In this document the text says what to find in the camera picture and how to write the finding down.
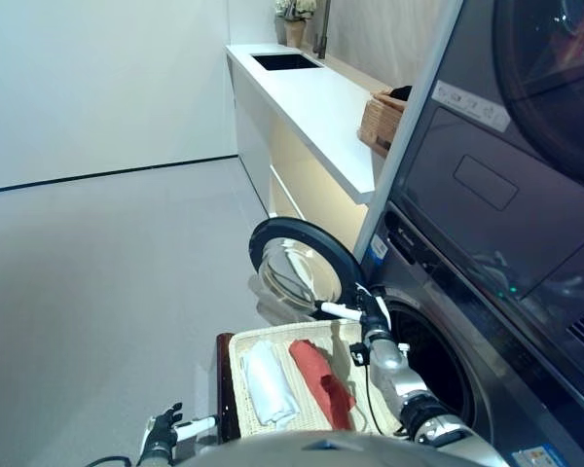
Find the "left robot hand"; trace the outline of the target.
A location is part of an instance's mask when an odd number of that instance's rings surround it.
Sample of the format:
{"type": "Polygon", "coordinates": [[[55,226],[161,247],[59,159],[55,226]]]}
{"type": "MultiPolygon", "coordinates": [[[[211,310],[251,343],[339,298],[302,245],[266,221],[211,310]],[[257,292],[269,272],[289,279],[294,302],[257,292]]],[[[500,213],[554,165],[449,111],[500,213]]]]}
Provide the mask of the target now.
{"type": "Polygon", "coordinates": [[[218,425],[219,417],[211,414],[183,422],[183,404],[177,402],[162,414],[152,416],[146,423],[140,454],[161,450],[171,454],[178,443],[194,438],[218,425]]]}

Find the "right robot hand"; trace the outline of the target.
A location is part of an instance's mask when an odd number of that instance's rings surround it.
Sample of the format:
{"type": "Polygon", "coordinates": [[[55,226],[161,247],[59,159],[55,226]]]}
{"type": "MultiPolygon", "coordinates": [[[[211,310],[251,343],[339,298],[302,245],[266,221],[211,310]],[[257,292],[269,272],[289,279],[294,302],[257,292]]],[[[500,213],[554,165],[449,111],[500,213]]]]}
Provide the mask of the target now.
{"type": "Polygon", "coordinates": [[[361,339],[366,342],[391,332],[391,318],[382,297],[375,296],[356,283],[352,298],[346,304],[315,301],[315,309],[338,318],[360,323],[361,339]]]}

